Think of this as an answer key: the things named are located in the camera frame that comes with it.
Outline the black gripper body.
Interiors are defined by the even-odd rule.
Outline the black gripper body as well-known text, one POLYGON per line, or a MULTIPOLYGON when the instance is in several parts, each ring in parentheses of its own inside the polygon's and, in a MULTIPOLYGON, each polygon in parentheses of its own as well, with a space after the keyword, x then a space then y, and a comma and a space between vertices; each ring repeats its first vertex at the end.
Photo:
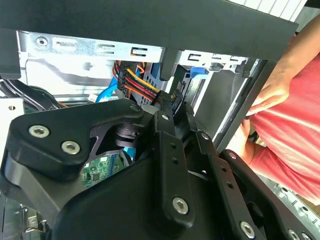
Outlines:
POLYGON ((75 196, 54 240, 235 240, 238 228, 216 185, 184 159, 144 159, 75 196))

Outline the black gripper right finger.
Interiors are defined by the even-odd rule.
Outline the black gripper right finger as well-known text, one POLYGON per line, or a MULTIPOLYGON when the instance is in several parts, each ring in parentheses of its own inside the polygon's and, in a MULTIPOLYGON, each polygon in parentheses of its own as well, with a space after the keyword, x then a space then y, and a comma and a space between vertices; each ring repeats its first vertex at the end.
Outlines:
POLYGON ((314 235, 230 150, 218 153, 183 104, 183 148, 190 197, 184 233, 195 240, 312 240, 314 235))

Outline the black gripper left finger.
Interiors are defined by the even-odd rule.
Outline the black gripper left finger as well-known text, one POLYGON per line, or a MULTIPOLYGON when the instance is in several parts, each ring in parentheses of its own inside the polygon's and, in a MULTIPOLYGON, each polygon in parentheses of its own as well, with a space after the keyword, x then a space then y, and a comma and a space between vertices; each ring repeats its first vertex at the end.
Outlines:
POLYGON ((82 170, 94 159, 133 147, 136 160, 125 169, 145 159, 185 160, 169 100, 160 93, 158 102, 155 113, 122 98, 16 117, 1 164, 4 185, 53 230, 67 203, 91 188, 83 186, 82 170))

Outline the person's right hand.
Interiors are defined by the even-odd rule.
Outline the person's right hand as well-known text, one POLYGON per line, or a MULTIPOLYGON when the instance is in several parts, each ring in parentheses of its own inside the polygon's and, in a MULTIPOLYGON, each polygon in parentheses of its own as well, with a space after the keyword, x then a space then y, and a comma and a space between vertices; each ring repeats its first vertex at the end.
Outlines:
POLYGON ((234 150, 237 155, 247 164, 250 164, 256 155, 257 144, 248 139, 251 129, 249 119, 244 119, 235 133, 235 146, 234 150))

